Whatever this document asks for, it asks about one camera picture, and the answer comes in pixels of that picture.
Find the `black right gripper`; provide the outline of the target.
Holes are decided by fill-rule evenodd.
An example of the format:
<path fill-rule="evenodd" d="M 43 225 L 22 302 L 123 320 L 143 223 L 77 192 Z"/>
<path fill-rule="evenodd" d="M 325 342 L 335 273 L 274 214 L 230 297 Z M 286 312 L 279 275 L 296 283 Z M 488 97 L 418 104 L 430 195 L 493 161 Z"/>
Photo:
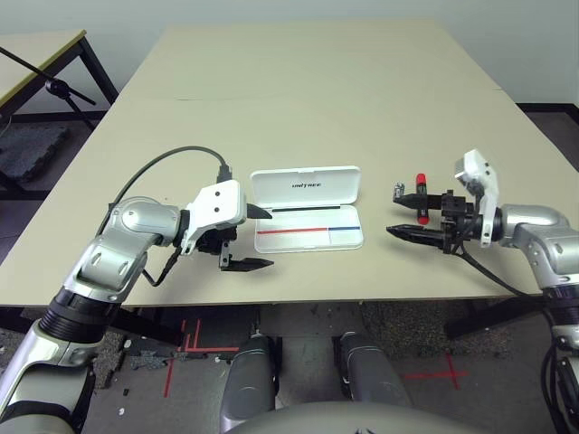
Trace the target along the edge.
<path fill-rule="evenodd" d="M 454 254 L 465 241 L 477 240 L 480 233 L 480 195 L 473 203 L 452 190 L 441 195 L 409 193 L 395 196 L 393 202 L 413 210 L 440 210 L 441 231 L 420 225 L 399 224 L 387 226 L 386 231 L 396 238 L 415 244 L 427 245 Z"/>

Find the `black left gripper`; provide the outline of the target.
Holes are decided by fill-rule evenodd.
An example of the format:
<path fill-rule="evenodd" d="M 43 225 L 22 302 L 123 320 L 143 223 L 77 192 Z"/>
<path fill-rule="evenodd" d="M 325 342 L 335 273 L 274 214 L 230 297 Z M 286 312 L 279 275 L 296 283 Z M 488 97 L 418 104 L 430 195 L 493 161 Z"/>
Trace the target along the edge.
<path fill-rule="evenodd" d="M 253 220 L 271 219 L 271 214 L 261 207 L 247 203 L 246 218 Z M 220 270 L 229 272 L 250 272 L 264 269 L 274 264 L 273 261 L 258 258 L 234 259 L 230 252 L 230 242 L 237 239 L 237 227 L 211 229 L 205 231 L 196 241 L 193 250 L 211 255 L 220 255 Z"/>

